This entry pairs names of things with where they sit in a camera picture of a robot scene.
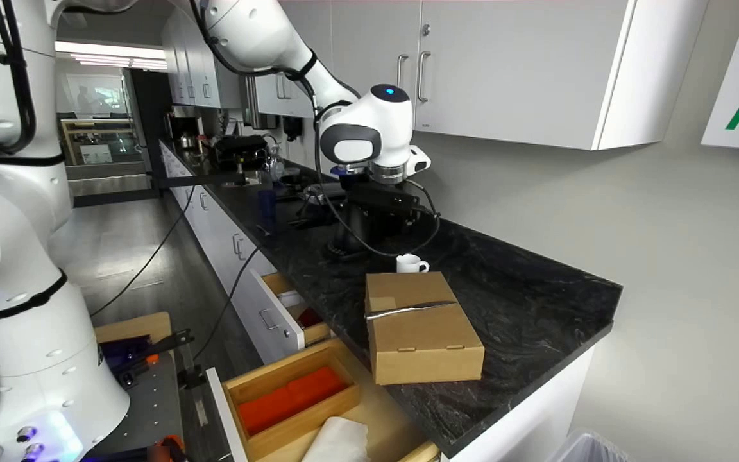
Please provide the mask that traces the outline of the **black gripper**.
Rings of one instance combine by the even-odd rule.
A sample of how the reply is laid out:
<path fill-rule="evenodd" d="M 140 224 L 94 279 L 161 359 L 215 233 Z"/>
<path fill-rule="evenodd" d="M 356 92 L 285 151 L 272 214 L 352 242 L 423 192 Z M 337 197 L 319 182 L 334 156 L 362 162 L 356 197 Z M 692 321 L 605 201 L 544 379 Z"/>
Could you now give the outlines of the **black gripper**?
<path fill-rule="evenodd" d="M 337 216 L 346 224 L 375 224 L 385 219 L 416 219 L 420 201 L 403 184 L 385 184 L 369 176 L 344 176 L 344 201 L 337 205 Z"/>

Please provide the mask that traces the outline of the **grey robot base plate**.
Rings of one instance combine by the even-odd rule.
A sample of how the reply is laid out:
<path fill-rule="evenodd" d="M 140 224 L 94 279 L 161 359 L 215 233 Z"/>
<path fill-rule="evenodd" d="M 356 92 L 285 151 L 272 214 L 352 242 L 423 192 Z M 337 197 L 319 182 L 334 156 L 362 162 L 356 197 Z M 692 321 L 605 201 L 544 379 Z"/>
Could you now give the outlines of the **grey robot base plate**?
<path fill-rule="evenodd" d="M 117 428 L 85 462 L 153 462 L 153 446 L 181 437 L 179 353 L 189 334 L 174 330 L 165 310 L 94 329 L 111 370 L 130 398 Z"/>

